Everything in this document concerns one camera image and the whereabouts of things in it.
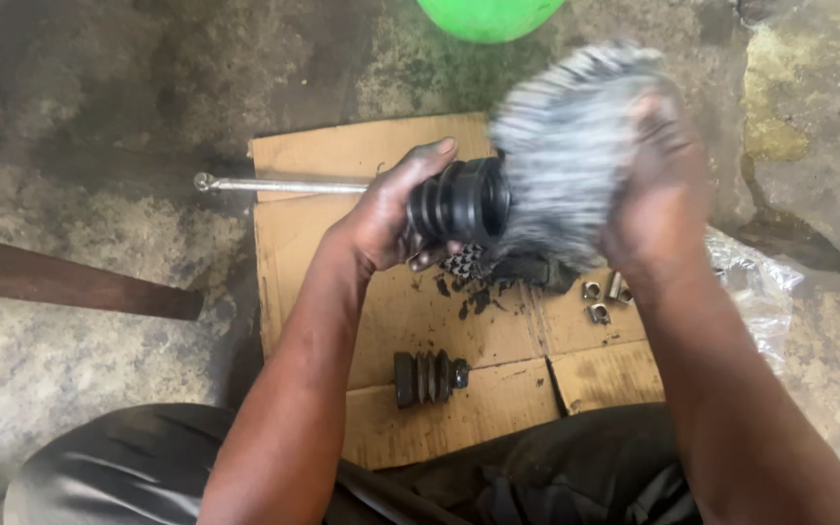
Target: green container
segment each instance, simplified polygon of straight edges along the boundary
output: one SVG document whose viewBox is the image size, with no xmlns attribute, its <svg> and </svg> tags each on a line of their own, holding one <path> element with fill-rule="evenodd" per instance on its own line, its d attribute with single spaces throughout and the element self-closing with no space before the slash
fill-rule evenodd
<svg viewBox="0 0 840 525">
<path fill-rule="evenodd" d="M 495 44 L 520 38 L 550 18 L 564 0 L 417 0 L 452 36 Z"/>
</svg>

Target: trousers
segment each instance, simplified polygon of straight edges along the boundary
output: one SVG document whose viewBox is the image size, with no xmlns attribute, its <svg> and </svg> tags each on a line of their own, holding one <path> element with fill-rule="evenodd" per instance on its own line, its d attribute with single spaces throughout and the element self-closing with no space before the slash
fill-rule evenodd
<svg viewBox="0 0 840 525">
<path fill-rule="evenodd" d="M 58 437 L 9 485 L 6 525 L 195 523 L 234 419 L 151 404 Z M 422 463 L 370 472 L 341 460 L 324 523 L 702 523 L 662 403 L 569 416 Z"/>
</svg>

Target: metal rod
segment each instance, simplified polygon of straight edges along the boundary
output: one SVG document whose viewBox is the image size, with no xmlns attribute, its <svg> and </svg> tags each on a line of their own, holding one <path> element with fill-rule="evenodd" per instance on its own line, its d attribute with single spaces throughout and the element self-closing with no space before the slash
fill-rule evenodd
<svg viewBox="0 0 840 525">
<path fill-rule="evenodd" d="M 249 190 L 251 192 L 290 193 L 364 193 L 367 184 L 349 182 L 307 182 L 297 180 L 270 180 L 268 178 L 219 178 L 208 173 L 197 173 L 193 185 L 201 192 L 215 190 Z"/>
<path fill-rule="evenodd" d="M 0 297 L 196 320 L 203 295 L 0 244 Z"/>
</svg>

